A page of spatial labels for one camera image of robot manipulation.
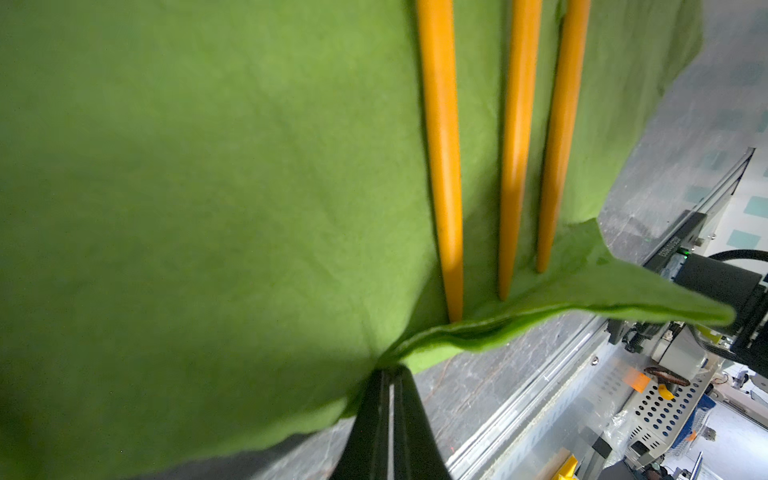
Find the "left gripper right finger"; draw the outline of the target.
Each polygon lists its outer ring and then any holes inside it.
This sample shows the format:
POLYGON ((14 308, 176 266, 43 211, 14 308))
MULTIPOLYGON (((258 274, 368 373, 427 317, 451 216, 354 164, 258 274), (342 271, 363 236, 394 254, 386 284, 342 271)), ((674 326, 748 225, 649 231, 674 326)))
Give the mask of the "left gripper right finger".
POLYGON ((414 377, 399 366, 393 377, 395 479, 451 479, 419 396, 414 377))

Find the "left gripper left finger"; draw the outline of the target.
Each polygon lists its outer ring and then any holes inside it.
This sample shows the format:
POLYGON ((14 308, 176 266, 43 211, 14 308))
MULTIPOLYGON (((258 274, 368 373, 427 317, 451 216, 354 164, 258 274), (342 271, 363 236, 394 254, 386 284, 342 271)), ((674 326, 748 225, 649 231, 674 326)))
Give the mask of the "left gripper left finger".
POLYGON ((386 479, 388 475, 390 376, 371 375, 346 446, 331 479, 386 479))

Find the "green paper napkin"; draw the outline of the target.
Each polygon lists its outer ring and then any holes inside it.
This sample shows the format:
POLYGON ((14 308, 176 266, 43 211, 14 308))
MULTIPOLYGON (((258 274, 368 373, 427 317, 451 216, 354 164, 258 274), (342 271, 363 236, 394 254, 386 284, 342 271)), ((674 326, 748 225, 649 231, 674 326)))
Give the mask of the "green paper napkin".
POLYGON ((120 479, 333 425, 568 310, 728 324, 615 258, 602 204, 702 44, 698 1, 596 1, 558 237, 535 270, 567 5, 547 1, 526 198, 497 295, 513 18, 454 5, 464 314, 446 311, 412 1, 1 5, 1 475, 120 479))

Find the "orange plastic spoon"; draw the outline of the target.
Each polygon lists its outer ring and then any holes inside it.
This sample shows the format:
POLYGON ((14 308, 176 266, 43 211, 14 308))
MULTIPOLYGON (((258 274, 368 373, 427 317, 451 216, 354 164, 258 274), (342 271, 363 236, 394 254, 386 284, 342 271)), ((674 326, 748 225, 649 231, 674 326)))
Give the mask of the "orange plastic spoon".
POLYGON ((463 316, 463 212, 453 3, 416 3, 431 192, 449 321, 463 316))

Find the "orange plastic fork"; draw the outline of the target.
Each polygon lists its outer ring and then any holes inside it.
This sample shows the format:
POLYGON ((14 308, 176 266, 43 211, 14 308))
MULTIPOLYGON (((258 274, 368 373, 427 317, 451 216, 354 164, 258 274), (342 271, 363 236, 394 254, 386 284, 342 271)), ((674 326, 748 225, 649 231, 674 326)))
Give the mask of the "orange plastic fork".
POLYGON ((514 273, 530 149, 543 3, 512 2, 500 177, 498 295, 508 297, 514 273))

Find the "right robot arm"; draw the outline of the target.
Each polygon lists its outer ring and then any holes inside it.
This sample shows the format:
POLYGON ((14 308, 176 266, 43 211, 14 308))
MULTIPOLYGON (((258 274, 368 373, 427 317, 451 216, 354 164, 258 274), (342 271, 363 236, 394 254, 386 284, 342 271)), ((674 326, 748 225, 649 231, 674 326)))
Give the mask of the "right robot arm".
POLYGON ((672 340, 653 355, 646 374, 666 386, 686 386, 709 355, 743 364, 767 375, 767 281, 733 264, 735 260, 766 262, 767 253, 737 249, 706 257, 679 249, 655 254, 644 267, 688 290, 725 303, 736 313, 726 326, 672 325, 672 340))

